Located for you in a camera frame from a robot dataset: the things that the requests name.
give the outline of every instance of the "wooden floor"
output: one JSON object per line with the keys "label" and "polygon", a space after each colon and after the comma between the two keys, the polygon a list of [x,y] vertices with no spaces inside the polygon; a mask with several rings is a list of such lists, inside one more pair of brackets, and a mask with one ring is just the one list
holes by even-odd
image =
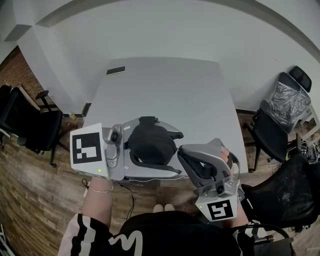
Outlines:
{"label": "wooden floor", "polygon": [[[248,122],[250,115],[239,114],[239,122]],[[63,119],[63,127],[74,123]],[[82,120],[76,123],[81,126]],[[245,142],[250,136],[243,132]],[[85,187],[82,179],[70,167],[69,153],[58,147],[55,156],[57,168],[49,165],[50,153],[37,155],[16,143],[16,138],[5,138],[5,147],[0,149],[0,223],[4,226],[7,241],[20,256],[55,256],[69,220],[81,212]],[[68,135],[63,140],[69,145]],[[253,166],[255,149],[247,148],[249,166]],[[256,173],[246,175],[241,181],[256,185],[276,171],[278,164],[267,162],[261,155]],[[144,186],[131,185],[135,207],[133,216],[150,213],[155,204],[171,203],[177,210],[197,213],[194,205],[196,196],[189,179],[157,181]],[[113,190],[112,223],[110,231],[117,234],[125,222],[131,207],[131,194],[119,185]],[[304,230],[295,237],[297,255],[306,254],[305,249],[320,247],[320,220],[311,229]]]}

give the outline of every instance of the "striped sleeve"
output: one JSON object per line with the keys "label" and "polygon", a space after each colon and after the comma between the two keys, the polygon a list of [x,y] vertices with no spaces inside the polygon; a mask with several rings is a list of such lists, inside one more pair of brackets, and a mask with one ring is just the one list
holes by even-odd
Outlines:
{"label": "striped sleeve", "polygon": [[96,255],[103,241],[112,237],[108,227],[100,221],[76,214],[63,235],[58,256]]}

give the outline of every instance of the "plastic wrap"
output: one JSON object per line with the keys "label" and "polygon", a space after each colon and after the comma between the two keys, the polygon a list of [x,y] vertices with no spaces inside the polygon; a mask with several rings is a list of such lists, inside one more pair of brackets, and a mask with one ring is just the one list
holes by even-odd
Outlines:
{"label": "plastic wrap", "polygon": [[278,81],[266,112],[289,133],[310,105],[311,99],[305,90],[296,90]]}

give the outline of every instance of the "shoe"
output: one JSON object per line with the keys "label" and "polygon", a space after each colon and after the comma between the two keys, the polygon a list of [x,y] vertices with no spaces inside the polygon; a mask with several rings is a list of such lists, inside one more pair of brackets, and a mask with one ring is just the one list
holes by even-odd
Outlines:
{"label": "shoe", "polygon": [[163,212],[164,211],[164,207],[161,205],[161,204],[156,204],[154,207],[153,207],[153,213],[160,213],[160,212]]}
{"label": "shoe", "polygon": [[172,204],[168,203],[164,206],[164,211],[169,212],[169,211],[175,211],[175,208]]}

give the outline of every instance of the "bracelet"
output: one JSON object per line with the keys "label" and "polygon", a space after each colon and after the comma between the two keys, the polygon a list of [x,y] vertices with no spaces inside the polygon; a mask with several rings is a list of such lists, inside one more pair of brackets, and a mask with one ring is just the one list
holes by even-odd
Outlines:
{"label": "bracelet", "polygon": [[91,189],[92,191],[94,192],[98,192],[98,193],[109,193],[111,192],[112,190],[114,190],[114,186],[112,186],[109,190],[106,190],[106,191],[99,191],[99,190],[95,190],[91,187],[91,184],[89,185],[89,189]]}

